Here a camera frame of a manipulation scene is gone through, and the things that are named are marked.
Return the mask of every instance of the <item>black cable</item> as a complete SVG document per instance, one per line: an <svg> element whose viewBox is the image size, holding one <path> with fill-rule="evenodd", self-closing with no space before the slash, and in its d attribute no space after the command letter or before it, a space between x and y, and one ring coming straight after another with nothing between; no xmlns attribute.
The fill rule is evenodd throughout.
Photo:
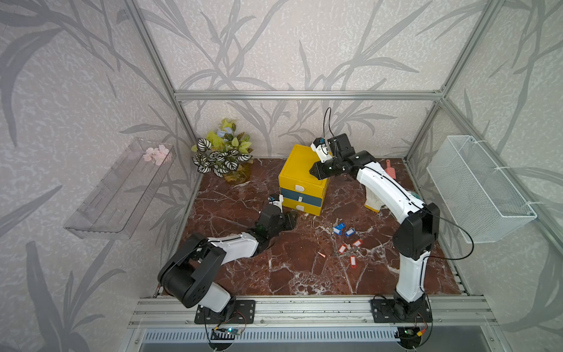
<svg viewBox="0 0 563 352"><path fill-rule="evenodd" d="M203 308L203 326L205 327L205 334L207 335L207 341L209 342L209 347L211 348L211 340L209 339L209 333L207 332L207 323L205 322L205 307Z"/></svg>
<svg viewBox="0 0 563 352"><path fill-rule="evenodd" d="M336 137L334 136L334 133L332 132L332 129L330 128L330 118L332 116L332 108L330 108L330 106L329 106L328 109L330 109L330 114L328 114L328 130L330 131L330 134L332 135L334 142L336 142Z"/></svg>
<svg viewBox="0 0 563 352"><path fill-rule="evenodd" d="M466 229L464 229L463 227L459 226L458 224L454 223L453 221L450 221L446 218L443 218L441 216L432 214L431 212L428 212L426 210L424 210L423 208L420 208L420 210L422 210L423 212L425 212L426 214L430 214L433 217L437 217L438 219L442 219L444 221L449 222L450 224L454 225L455 227L459 228L461 231L465 232L467 234L467 236L469 237L469 240L471 240L471 250L469 251L469 253L461 258L446 258L446 257L439 257L439 256L430 256L429 258L438 258L438 259L446 259L446 260L461 260L461 259L465 259L468 256L470 256L473 253L473 250L475 249L475 242L473 242L473 237L471 237L471 235L469 234L469 232L467 232Z"/></svg>
<svg viewBox="0 0 563 352"><path fill-rule="evenodd" d="M424 292L424 294L426 295L426 301L428 302L428 309L430 309L430 315L432 315L432 307L430 306L430 299L428 298L428 295L426 294L426 292L423 290L422 292ZM428 331L428 337L426 338L426 340L424 340L424 342L422 342L422 337L421 337L421 343L418 344L418 346L416 346L415 348L419 348L420 346L424 345L425 343L428 342L428 340L430 340L430 336L432 335L432 328L434 327L434 322L430 322L430 331Z"/></svg>
<svg viewBox="0 0 563 352"><path fill-rule="evenodd" d="M327 137L325 136L325 133L324 133L324 124L325 124L325 121L327 120L327 112L328 112L329 109L330 109L330 113L328 114L328 127L330 128L330 115L332 114L332 108L330 106L324 112L324 117L323 117L323 144L324 144L324 149L323 149L323 147L321 147L321 150L323 151L324 155L329 155L327 152L325 152L325 149L327 148L327 145L326 145Z"/></svg>
<svg viewBox="0 0 563 352"><path fill-rule="evenodd" d="M326 109L326 111L324 112L324 118L323 118L323 138L324 138L324 139L327 139L327 136L326 136L326 134L324 133L324 125L325 125L325 122L327 121L327 112L329 112L329 110L330 110L330 114L329 114L329 118L328 118L328 127L329 127L329 129L330 129L330 115L332 114L332 108L329 106L329 107Z"/></svg>

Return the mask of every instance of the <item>yellow flower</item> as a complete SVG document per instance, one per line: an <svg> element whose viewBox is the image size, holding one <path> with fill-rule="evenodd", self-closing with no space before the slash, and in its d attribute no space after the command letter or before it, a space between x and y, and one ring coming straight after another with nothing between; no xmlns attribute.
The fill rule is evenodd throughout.
<svg viewBox="0 0 563 352"><path fill-rule="evenodd" d="M217 134L213 131L210 131L207 134L206 139L211 142L211 145L213 145L213 148L222 148L223 144L225 144L225 142L223 141L223 138L217 136Z"/></svg>
<svg viewBox="0 0 563 352"><path fill-rule="evenodd" d="M232 127L232 126L233 126L233 120L231 119L223 119L221 121L221 129L226 127Z"/></svg>
<svg viewBox="0 0 563 352"><path fill-rule="evenodd" d="M248 147L251 146L251 145L252 145L252 142L245 141L245 142L241 142L239 146L243 149L248 149Z"/></svg>

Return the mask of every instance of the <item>pink brush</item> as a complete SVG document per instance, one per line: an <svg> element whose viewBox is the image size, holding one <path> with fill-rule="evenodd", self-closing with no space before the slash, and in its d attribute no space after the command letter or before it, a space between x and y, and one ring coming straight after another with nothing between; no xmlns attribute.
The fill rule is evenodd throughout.
<svg viewBox="0 0 563 352"><path fill-rule="evenodd" d="M387 159L387 168L385 169L385 172L387 172L387 174L391 176L392 179L397 178L397 176L395 175L395 168L391 167L391 161L389 159Z"/></svg>

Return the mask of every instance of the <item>plastic container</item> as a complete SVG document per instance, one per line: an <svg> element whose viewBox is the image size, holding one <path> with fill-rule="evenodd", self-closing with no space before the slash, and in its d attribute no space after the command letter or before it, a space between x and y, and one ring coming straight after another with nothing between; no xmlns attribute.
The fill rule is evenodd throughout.
<svg viewBox="0 0 563 352"><path fill-rule="evenodd" d="M147 148L161 144L169 152L160 166L143 159ZM80 238L129 239L175 158L172 144L136 138L64 228Z"/></svg>
<svg viewBox="0 0 563 352"><path fill-rule="evenodd" d="M427 170L454 220L475 243L496 242L537 217L472 136L448 136Z"/></svg>

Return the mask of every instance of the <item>pink flower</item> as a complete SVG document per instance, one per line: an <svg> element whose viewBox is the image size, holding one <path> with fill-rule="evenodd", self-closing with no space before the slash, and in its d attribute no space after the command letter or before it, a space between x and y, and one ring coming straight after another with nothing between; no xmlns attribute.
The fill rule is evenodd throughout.
<svg viewBox="0 0 563 352"><path fill-rule="evenodd" d="M160 166L166 159L168 153L170 153L170 150L163 144L160 144L158 148L147 148L145 154L143 155L143 160L148 162L154 159L155 164Z"/></svg>

